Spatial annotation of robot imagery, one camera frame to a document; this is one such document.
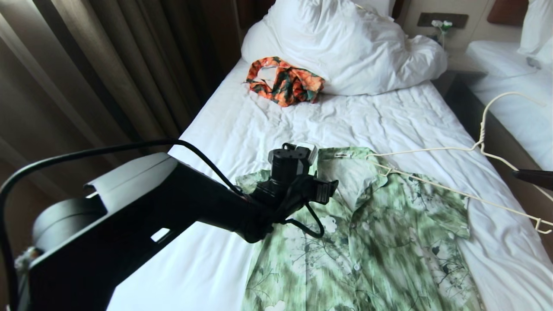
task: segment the white duvet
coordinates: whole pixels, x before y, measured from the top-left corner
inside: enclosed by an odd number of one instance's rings
[[[438,78],[447,56],[438,43],[408,39],[368,4],[350,0],[277,0],[242,44],[250,64],[278,56],[322,76],[324,93],[380,94]]]
[[[242,83],[248,67],[239,61],[181,136],[232,181],[269,168],[268,152],[284,142],[382,153],[474,143],[429,82],[378,96],[323,95],[316,104],[281,108]],[[215,177],[185,148],[174,147],[170,154]],[[387,159],[399,169],[522,210],[476,151]],[[528,219],[474,200],[468,213],[472,236],[458,244],[487,309],[551,310],[553,266]],[[251,250],[236,234],[196,223],[120,284],[109,310],[238,311]]]

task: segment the headboard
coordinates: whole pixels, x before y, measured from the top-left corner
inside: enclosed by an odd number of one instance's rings
[[[404,2],[405,0],[395,0],[392,18],[397,19],[400,16]],[[275,0],[236,0],[240,28],[247,29],[260,21],[274,3]]]
[[[495,0],[488,22],[521,27],[527,10],[528,0]]]

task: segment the bedside table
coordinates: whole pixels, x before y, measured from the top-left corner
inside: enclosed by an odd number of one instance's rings
[[[432,80],[432,84],[438,89],[442,97],[449,91],[455,77],[463,75],[485,75],[486,72],[480,68],[464,50],[448,51],[447,70],[438,79]]]

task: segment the white flower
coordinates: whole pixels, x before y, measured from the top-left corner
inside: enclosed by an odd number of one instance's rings
[[[286,309],[286,303],[279,300],[276,305],[270,305],[265,308],[265,311],[284,311]]]
[[[434,26],[434,27],[439,28],[439,27],[442,27],[443,25],[444,25],[444,23],[441,20],[435,19],[435,20],[432,21],[432,26]]]
[[[320,220],[323,227],[325,227],[326,232],[329,232],[329,233],[336,232],[336,228],[338,228],[338,226],[336,225],[336,219],[334,219],[334,217],[326,216],[321,218]]]

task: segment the brown curtain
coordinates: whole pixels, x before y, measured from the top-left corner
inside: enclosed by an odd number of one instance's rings
[[[239,58],[234,13],[233,0],[0,0],[0,182],[58,154],[178,138]],[[45,207],[167,149],[64,163],[24,180],[6,209],[15,255]]]

